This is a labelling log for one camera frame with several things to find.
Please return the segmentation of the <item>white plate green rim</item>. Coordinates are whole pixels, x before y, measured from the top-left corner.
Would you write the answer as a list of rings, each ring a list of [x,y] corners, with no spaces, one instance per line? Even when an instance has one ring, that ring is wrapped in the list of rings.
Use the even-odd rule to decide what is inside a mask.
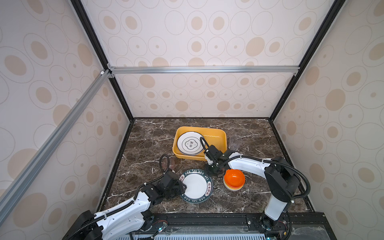
[[[201,169],[190,169],[181,174],[179,180],[186,186],[181,198],[190,204],[200,204],[210,198],[214,183],[210,176]]]

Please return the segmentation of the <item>white plate quatrefoil pattern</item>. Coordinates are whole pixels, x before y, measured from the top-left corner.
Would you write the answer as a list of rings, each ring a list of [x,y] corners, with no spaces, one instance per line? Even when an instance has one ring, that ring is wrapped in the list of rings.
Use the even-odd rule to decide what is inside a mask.
[[[186,132],[177,141],[179,151],[186,156],[196,156],[203,151],[201,134],[197,132]]]

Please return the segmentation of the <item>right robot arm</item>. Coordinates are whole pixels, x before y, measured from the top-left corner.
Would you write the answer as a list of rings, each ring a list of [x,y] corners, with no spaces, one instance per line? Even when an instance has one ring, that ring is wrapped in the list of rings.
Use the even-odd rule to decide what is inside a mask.
[[[295,199],[305,198],[311,191],[308,178],[288,165],[282,157],[263,159],[231,150],[222,153],[213,145],[204,146],[203,150],[207,160],[206,170],[211,176],[218,175],[224,170],[239,170],[266,179],[271,197],[262,217],[264,222],[277,222]]]

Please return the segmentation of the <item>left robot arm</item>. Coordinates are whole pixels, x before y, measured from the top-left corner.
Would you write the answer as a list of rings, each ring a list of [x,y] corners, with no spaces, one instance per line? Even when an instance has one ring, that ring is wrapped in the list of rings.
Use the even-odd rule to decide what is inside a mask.
[[[140,185],[135,195],[110,209],[92,214],[85,211],[67,231],[64,240],[113,240],[125,234],[148,230],[154,215],[150,208],[164,200],[185,193],[187,186],[175,173],[168,171],[161,177]]]

